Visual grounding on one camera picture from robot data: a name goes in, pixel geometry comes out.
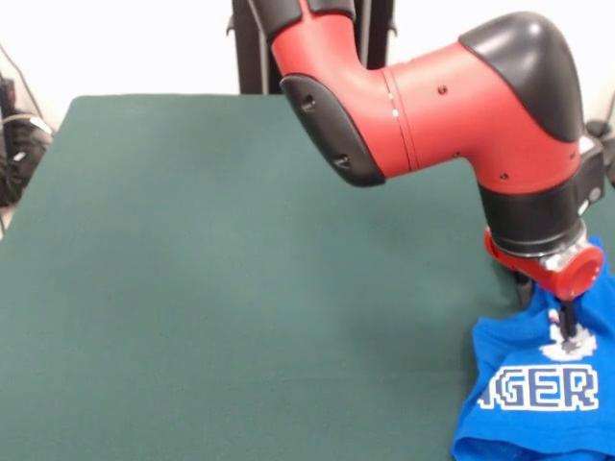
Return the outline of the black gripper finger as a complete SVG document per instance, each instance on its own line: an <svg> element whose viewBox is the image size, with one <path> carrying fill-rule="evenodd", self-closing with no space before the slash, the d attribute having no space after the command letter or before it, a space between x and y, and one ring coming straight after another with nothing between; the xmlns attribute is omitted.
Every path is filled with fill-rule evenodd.
<svg viewBox="0 0 615 461"><path fill-rule="evenodd" d="M573 301L561 301L559 323L564 339L572 339L577 334L577 315Z"/></svg>
<svg viewBox="0 0 615 461"><path fill-rule="evenodd" d="M521 272L515 272L514 279L520 306L528 307L533 296L533 280Z"/></svg>

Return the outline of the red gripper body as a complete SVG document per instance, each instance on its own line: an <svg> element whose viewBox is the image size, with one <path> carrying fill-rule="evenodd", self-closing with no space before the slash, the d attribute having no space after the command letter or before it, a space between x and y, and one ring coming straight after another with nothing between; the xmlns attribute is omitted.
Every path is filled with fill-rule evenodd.
<svg viewBox="0 0 615 461"><path fill-rule="evenodd" d="M554 253L514 255L500 248L491 229L484 231L484 246L493 259L518 272L562 301L571 301L587 292L603 268L603 251L589 241L587 229L569 245Z"/></svg>

